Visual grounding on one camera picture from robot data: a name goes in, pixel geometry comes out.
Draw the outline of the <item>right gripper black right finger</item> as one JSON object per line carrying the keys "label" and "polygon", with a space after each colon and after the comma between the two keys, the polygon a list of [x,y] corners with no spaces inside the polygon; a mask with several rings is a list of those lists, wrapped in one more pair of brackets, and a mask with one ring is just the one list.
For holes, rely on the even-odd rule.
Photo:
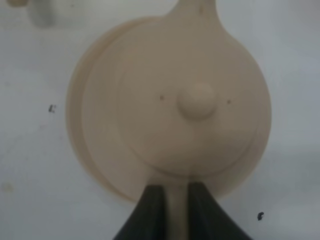
{"label": "right gripper black right finger", "polygon": [[202,182],[187,187],[188,238],[190,240],[250,240],[221,208]]}

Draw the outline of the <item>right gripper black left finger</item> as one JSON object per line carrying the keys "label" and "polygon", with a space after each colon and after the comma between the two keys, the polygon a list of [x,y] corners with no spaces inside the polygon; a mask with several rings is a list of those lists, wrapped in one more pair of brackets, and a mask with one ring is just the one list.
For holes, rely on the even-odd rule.
{"label": "right gripper black left finger", "polygon": [[115,240],[166,240],[167,201],[161,185],[147,185]]}

